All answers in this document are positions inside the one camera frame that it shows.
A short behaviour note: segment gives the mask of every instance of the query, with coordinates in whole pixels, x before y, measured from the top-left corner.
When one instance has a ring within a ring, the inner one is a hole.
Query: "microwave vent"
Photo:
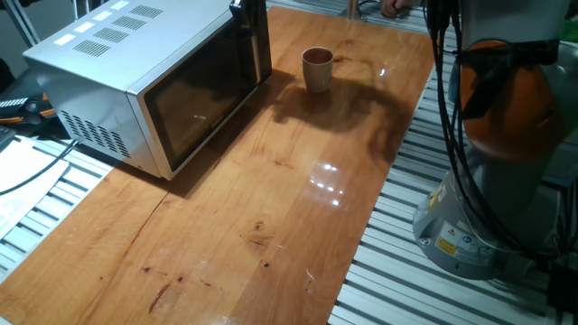
[[[89,121],[82,121],[80,117],[71,116],[66,111],[62,111],[62,114],[75,135],[84,137],[86,141],[96,143],[112,152],[121,153],[126,158],[130,158],[125,142],[118,133],[108,132],[106,128],[94,125]]]
[[[138,7],[136,7],[135,9],[130,11],[131,14],[142,15],[143,17],[147,17],[147,18],[151,18],[151,19],[155,18],[157,15],[161,14],[162,12],[163,12],[163,10],[161,10],[161,9],[151,8],[151,7],[146,6],[146,5],[139,5]]]
[[[94,34],[94,37],[98,37],[99,39],[116,43],[124,40],[125,37],[127,36],[128,34],[126,32],[120,32],[107,27],[101,29],[100,31]]]
[[[142,20],[139,20],[139,19],[122,16],[122,17],[116,19],[112,24],[136,31],[137,29],[143,27],[143,25],[145,23],[146,22],[143,22]]]
[[[110,46],[104,44],[93,42],[93,41],[83,41],[79,45],[74,47],[74,50],[99,57],[102,53],[108,51]]]

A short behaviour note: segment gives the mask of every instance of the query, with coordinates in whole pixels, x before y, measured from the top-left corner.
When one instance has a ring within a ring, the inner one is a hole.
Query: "wooden tabletop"
[[[274,72],[173,180],[115,168],[0,285],[19,324],[323,324],[433,66],[427,36],[274,7]],[[301,54],[335,55],[304,89]]]

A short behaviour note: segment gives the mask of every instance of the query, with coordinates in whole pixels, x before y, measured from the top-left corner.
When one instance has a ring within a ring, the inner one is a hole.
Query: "cup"
[[[323,47],[313,47],[303,52],[302,59],[307,90],[314,94],[327,90],[333,71],[333,53]]]

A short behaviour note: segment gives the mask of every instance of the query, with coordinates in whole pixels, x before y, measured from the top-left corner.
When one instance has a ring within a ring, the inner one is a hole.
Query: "metal post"
[[[89,0],[72,0],[72,5],[74,7],[74,20],[78,20],[83,15],[90,13]]]
[[[40,42],[40,37],[38,37],[33,25],[30,23],[30,20],[28,20],[28,16],[24,12],[20,2],[18,0],[2,0],[2,2],[4,3],[4,7],[10,15],[10,18],[12,18],[14,25],[18,29],[18,32],[20,32],[26,42],[26,45],[28,45],[28,47],[33,47],[38,44]]]
[[[349,19],[359,19],[359,0],[348,0],[347,17]]]

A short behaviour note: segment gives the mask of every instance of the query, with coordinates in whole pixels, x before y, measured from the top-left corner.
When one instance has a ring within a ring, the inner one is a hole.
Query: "microwave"
[[[113,0],[24,59],[70,137],[170,180],[271,75],[265,0]]]

